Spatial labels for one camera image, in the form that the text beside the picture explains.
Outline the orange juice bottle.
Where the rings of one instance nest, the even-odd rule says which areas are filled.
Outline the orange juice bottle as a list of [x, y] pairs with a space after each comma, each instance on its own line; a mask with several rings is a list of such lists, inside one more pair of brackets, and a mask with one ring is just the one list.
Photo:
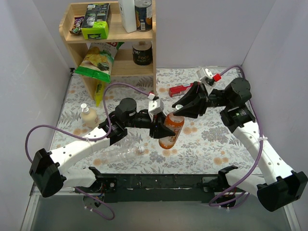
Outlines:
[[164, 138], [160, 138], [158, 143], [163, 149], [171, 149], [175, 145], [177, 138], [183, 128], [184, 117], [176, 116], [173, 112], [171, 112], [166, 116], [164, 125], [173, 133]]

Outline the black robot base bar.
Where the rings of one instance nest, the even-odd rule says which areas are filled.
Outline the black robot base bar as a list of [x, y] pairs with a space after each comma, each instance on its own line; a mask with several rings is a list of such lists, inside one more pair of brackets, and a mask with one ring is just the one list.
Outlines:
[[78, 188], [86, 193], [103, 195], [106, 203], [117, 202], [177, 202], [208, 203], [215, 193], [228, 188], [219, 174], [102, 174], [89, 168], [95, 182]]

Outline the white orange-bottle cap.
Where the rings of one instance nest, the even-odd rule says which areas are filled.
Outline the white orange-bottle cap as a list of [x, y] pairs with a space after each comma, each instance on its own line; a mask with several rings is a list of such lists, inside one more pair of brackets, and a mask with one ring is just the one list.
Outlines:
[[177, 105], [175, 106], [175, 110], [176, 110], [176, 111], [177, 111], [177, 110], [180, 110], [182, 107], [183, 107], [183, 105], [177, 104]]

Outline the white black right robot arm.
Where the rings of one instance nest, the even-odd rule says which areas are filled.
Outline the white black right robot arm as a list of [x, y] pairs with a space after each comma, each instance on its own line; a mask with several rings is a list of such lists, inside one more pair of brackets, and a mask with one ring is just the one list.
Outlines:
[[248, 171], [229, 166], [218, 172], [217, 178], [204, 183], [204, 187], [222, 192], [210, 202], [215, 202], [224, 193], [239, 188], [258, 198], [268, 211], [275, 211], [300, 199], [308, 182], [306, 174], [295, 172], [273, 149], [263, 135], [256, 117], [247, 108], [251, 99], [250, 84], [244, 78], [233, 79], [224, 90], [207, 91], [207, 85], [194, 82], [189, 91], [172, 105], [176, 116], [197, 118], [205, 114], [207, 108], [223, 107], [220, 117], [223, 124], [235, 136], [254, 159]]

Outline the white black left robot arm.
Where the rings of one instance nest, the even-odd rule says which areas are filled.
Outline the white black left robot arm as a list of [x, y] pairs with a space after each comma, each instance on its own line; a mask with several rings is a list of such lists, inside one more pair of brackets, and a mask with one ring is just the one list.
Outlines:
[[71, 167], [125, 138], [128, 128], [147, 128], [154, 139], [173, 135], [174, 132], [164, 125], [166, 116], [163, 109], [163, 102], [158, 97], [149, 101], [148, 109], [139, 112], [134, 99], [124, 98], [108, 119], [81, 139], [51, 151], [38, 150], [29, 174], [41, 195], [50, 197], [66, 187], [83, 187], [98, 192], [103, 186], [103, 177], [96, 168], [72, 170]]

